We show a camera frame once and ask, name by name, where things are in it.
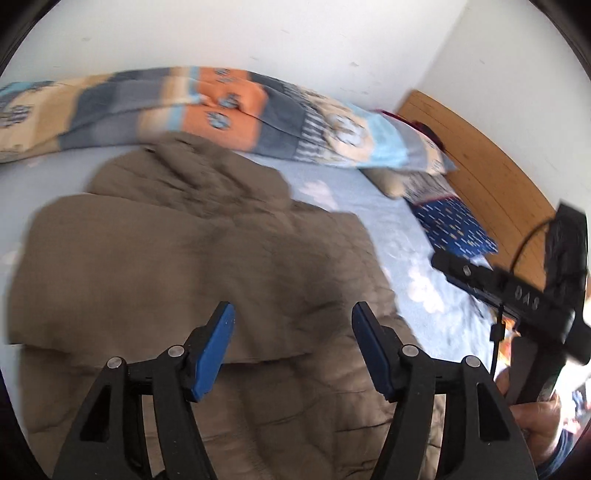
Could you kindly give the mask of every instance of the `white wall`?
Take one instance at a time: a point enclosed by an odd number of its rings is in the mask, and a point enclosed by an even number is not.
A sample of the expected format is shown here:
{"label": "white wall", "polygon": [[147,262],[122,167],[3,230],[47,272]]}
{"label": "white wall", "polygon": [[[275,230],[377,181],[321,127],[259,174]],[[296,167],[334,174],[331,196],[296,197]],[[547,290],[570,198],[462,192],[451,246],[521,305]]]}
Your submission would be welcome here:
{"label": "white wall", "polygon": [[420,89],[470,122],[591,226],[591,81],[528,0],[470,0]]}
{"label": "white wall", "polygon": [[61,0],[0,85],[154,66],[253,70],[364,107],[423,77],[467,0]]}

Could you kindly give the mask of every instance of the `blue finger pad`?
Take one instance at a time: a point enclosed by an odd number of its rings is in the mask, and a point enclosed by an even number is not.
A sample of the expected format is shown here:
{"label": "blue finger pad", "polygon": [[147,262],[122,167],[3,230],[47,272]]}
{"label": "blue finger pad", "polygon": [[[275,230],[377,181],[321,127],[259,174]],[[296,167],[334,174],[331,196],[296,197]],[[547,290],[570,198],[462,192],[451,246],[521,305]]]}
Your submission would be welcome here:
{"label": "blue finger pad", "polygon": [[369,319],[358,305],[353,307],[352,326],[375,389],[386,400],[390,400],[394,396],[394,387],[390,381],[388,359],[369,324]]}
{"label": "blue finger pad", "polygon": [[200,401],[206,393],[211,391],[213,383],[216,381],[217,373],[222,366],[223,356],[232,337],[234,319],[234,307],[228,303],[195,365],[195,385],[192,392],[197,401]]}

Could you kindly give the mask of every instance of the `sleeve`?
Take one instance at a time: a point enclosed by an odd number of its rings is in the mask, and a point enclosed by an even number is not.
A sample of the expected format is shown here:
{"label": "sleeve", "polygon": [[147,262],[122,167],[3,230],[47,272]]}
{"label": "sleeve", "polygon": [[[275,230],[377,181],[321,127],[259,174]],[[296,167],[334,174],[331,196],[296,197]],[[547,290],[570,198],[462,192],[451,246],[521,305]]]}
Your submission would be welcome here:
{"label": "sleeve", "polygon": [[572,450],[573,445],[574,435],[567,430],[563,430],[552,456],[536,467],[535,471],[538,473],[538,479],[545,480],[558,470],[558,467],[562,465],[562,462]]}

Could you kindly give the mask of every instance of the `orange pattern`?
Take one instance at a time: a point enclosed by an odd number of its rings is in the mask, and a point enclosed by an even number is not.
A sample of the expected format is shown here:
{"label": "orange pattern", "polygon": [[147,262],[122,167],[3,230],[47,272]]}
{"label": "orange pattern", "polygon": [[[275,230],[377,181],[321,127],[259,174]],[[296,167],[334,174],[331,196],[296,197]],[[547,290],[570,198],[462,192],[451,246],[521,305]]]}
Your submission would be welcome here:
{"label": "orange pattern", "polygon": [[[229,82],[220,82],[220,80],[229,80]],[[267,103],[267,93],[262,86],[248,80],[218,75],[217,80],[206,82],[200,77],[197,88],[199,93],[207,97],[206,105],[216,106],[229,95],[235,95],[239,109],[257,118],[261,116]]]}
{"label": "orange pattern", "polygon": [[[217,113],[227,118],[227,128],[212,126],[208,114]],[[240,110],[212,108],[206,105],[188,105],[181,130],[205,137],[233,150],[251,151],[256,146],[260,134],[260,121],[254,116],[245,115]]]}

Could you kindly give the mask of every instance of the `human hand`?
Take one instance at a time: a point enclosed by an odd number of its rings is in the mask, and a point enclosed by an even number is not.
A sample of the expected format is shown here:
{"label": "human hand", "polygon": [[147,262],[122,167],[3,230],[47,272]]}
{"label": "human hand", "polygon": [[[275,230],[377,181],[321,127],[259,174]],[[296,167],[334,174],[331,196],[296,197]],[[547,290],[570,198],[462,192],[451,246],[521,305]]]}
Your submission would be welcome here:
{"label": "human hand", "polygon": [[[501,394],[509,390],[509,369],[503,370],[496,379]],[[529,432],[526,439],[534,465],[548,460],[558,445],[563,427],[560,397],[555,393],[550,401],[523,403],[509,407],[521,430]]]}

